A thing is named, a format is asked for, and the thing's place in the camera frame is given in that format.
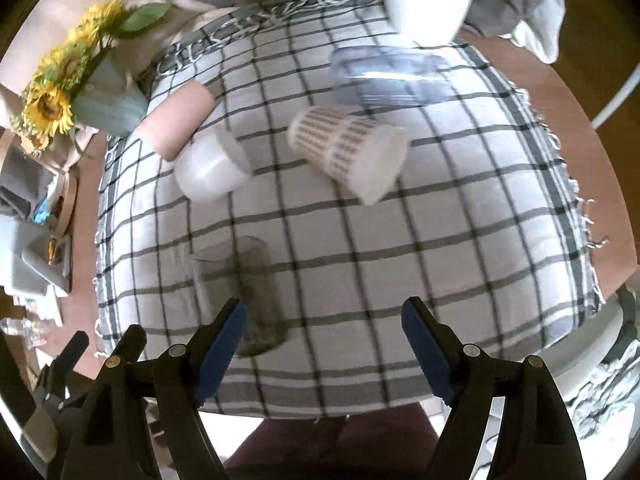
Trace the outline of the round wooden tray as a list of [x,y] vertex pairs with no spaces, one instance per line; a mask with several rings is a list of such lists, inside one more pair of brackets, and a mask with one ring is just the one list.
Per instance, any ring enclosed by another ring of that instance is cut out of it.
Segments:
[[54,237],[63,237],[70,225],[77,197],[77,187],[78,181],[72,172],[58,172],[50,215]]

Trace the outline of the pink curtain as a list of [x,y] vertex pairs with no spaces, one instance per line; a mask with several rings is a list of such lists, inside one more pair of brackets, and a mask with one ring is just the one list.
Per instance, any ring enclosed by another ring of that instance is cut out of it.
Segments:
[[[155,55],[239,0],[39,0],[10,42],[1,60],[1,122],[6,125],[20,109],[20,94],[41,66],[62,49],[72,65],[112,44],[130,74],[142,73]],[[134,10],[148,3],[166,6],[150,28],[129,39],[114,32]]]

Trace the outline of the smoky grey transparent cup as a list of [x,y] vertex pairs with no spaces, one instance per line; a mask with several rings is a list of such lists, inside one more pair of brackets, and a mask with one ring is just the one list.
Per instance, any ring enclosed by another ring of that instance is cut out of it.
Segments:
[[288,339],[269,247],[254,236],[239,236],[193,255],[193,279],[198,302],[217,315],[231,298],[246,309],[246,324],[236,355],[261,356]]

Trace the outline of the pink plastic cup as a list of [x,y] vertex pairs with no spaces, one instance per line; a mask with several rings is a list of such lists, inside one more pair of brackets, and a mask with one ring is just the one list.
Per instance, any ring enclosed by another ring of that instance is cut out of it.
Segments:
[[134,134],[161,159],[173,162],[214,107],[204,84],[191,80],[147,114]]

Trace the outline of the clear bluish plastic cup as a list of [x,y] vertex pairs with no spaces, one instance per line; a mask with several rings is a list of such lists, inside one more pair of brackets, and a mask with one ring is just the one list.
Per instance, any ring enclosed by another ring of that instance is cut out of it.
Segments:
[[335,99],[344,105],[419,106],[454,94],[445,77],[449,64],[418,49],[363,46],[330,55]]

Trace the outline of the grey plaid tablecloth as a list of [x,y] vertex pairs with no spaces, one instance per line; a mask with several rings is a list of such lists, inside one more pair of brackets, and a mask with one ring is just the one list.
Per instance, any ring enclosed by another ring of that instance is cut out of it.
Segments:
[[334,103],[334,49],[401,45],[380,0],[297,0],[224,15],[154,58],[142,76],[152,104],[192,80],[218,88],[206,125],[236,137],[254,174],[199,205],[142,134],[111,142],[94,280],[106,351],[138,324],[152,359],[210,322],[192,258],[239,236],[268,246],[288,339],[234,361],[206,403],[212,412],[307,418],[426,398],[399,319],[412,296],[461,340],[508,360],[600,311],[579,188],[558,139],[467,42],[438,49],[454,88],[444,102],[355,108],[410,132],[405,166],[379,203],[363,206],[288,147],[297,113]]

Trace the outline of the white plastic cup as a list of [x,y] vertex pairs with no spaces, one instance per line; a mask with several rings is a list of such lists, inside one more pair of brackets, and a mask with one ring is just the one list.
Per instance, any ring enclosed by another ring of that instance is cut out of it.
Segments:
[[241,144],[226,129],[209,127],[195,136],[175,162],[178,188],[192,202],[210,204],[253,175]]

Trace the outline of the white curved tube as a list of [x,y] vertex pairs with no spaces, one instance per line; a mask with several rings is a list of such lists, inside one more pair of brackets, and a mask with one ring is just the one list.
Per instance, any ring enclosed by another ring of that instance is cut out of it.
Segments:
[[634,92],[634,89],[637,88],[640,81],[640,64],[637,64],[632,73],[626,79],[626,81],[620,87],[612,99],[610,99],[605,107],[600,110],[600,112],[596,115],[595,118],[591,121],[591,127],[594,130],[598,130],[605,122],[608,121],[616,110],[618,110],[623,102],[626,101]]

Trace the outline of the brown checked paper cup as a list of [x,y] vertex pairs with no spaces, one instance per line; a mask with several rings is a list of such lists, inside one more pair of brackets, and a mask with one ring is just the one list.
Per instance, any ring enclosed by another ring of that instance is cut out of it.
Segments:
[[407,129],[313,106],[288,126],[288,146],[363,205],[382,200],[408,156]]

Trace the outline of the light blue ribbed vase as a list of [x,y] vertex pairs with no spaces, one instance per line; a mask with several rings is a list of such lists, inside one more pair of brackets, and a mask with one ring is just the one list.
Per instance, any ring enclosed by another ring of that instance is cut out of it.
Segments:
[[145,118],[149,100],[108,52],[72,104],[76,122],[126,138]]

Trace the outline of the yellow sunflower bouquet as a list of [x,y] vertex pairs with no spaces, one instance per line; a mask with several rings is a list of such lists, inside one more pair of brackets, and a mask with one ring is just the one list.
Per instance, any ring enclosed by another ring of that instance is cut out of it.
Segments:
[[39,156],[56,140],[75,135],[72,104],[79,91],[118,40],[134,39],[156,26],[169,13],[169,3],[130,6],[108,0],[89,6],[66,40],[38,63],[20,95],[21,109],[10,115],[11,130],[23,150]]

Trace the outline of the white box device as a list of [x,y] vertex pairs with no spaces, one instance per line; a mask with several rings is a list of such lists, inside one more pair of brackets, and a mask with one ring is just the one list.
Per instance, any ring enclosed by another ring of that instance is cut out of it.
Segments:
[[59,297],[70,293],[70,237],[56,238],[45,226],[1,216],[1,287],[11,296]]

